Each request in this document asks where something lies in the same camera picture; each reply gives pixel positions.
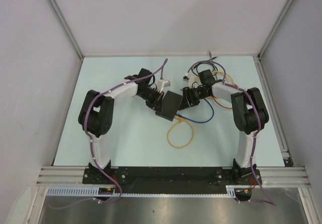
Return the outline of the black network switch box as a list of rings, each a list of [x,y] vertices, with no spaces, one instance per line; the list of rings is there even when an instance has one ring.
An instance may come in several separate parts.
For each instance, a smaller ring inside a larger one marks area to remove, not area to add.
[[[162,99],[162,109],[156,111],[156,116],[173,121],[179,106],[182,102],[183,96],[172,91],[167,91],[164,98]]]

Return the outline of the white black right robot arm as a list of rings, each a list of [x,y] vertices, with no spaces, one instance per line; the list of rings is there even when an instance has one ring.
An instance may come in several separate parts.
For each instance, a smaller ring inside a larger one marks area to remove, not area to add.
[[[183,99],[179,109],[197,106],[201,99],[221,98],[231,103],[233,120],[239,130],[239,142],[236,157],[232,164],[232,179],[237,184],[244,184],[255,174],[257,139],[269,114],[258,88],[243,89],[228,83],[224,78],[217,80],[210,70],[199,73],[200,86],[193,87],[190,75],[185,79],[189,85],[182,89]]]

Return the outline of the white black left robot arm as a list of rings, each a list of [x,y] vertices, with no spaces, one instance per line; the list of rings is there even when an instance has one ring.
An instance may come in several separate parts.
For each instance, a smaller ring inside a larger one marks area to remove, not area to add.
[[[106,168],[111,158],[108,154],[108,144],[104,135],[112,126],[114,106],[130,97],[139,96],[146,105],[156,112],[162,111],[164,89],[170,86],[170,81],[161,77],[155,80],[155,74],[142,68],[139,74],[127,76],[125,82],[112,89],[100,93],[89,90],[85,96],[78,123],[90,138],[91,165],[95,166],[93,177],[99,183],[107,183],[111,171]]]

